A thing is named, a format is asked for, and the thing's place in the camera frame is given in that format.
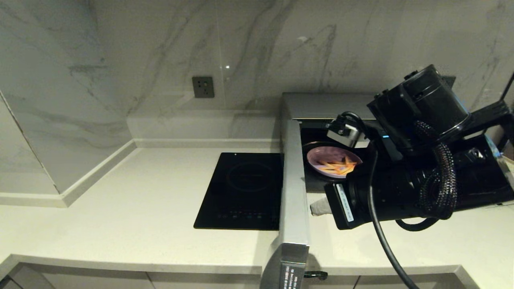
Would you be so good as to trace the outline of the black glass microwave door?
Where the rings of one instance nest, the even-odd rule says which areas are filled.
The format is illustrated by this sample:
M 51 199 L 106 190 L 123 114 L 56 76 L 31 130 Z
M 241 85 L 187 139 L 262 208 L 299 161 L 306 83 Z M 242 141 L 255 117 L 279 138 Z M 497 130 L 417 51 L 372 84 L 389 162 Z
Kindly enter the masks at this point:
M 259 289 L 301 289 L 303 279 L 325 281 L 328 274 L 310 270 L 310 209 L 304 176 L 300 123 L 285 120 L 281 127 L 283 185 L 279 235 L 272 243 L 273 252 L 263 269 Z

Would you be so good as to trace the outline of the grey cabinet front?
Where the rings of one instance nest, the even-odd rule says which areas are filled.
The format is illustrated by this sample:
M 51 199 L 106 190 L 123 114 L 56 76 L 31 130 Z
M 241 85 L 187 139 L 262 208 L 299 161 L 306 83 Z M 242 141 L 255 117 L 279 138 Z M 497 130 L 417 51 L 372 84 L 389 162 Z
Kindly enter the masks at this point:
M 466 289 L 454 274 L 411 276 L 419 289 Z M 408 289 L 398 276 L 336 276 L 305 279 L 302 289 Z
M 260 275 L 147 273 L 155 289 L 259 289 Z
M 8 274 L 22 289 L 156 289 L 143 271 L 52 267 L 22 263 Z

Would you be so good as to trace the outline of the grey single wall socket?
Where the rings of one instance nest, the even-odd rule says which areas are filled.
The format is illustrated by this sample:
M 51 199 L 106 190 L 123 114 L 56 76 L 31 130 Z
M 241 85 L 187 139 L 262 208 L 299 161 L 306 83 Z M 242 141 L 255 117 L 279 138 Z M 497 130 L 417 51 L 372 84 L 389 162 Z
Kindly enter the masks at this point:
M 214 82 L 211 76 L 192 77 L 194 98 L 214 98 Z

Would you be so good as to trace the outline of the purple plate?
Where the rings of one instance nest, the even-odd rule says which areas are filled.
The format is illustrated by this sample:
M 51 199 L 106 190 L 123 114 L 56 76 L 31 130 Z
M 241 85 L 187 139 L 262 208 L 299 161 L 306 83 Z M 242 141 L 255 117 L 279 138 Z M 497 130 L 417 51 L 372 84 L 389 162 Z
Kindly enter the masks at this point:
M 345 168 L 345 161 L 343 158 L 347 156 L 351 162 L 362 163 L 361 158 L 359 158 L 356 154 L 352 153 L 349 150 L 345 150 L 343 148 L 338 147 L 317 147 L 310 152 L 307 153 L 308 164 L 316 170 L 316 172 L 324 175 L 333 177 L 335 179 L 345 179 L 348 174 L 353 171 L 348 172 L 346 175 L 338 175 L 338 174 L 330 174 L 320 170 L 320 168 L 325 168 L 323 165 L 319 164 L 319 161 L 326 161 L 330 163 L 336 163 L 337 168 L 335 170 L 341 170 Z

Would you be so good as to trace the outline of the black induction cooktop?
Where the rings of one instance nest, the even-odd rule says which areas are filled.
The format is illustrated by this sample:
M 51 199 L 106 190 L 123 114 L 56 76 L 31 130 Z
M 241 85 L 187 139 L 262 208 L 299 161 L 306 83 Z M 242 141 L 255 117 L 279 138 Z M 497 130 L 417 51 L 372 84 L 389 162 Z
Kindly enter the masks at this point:
M 221 153 L 194 228 L 277 231 L 282 185 L 281 153 Z

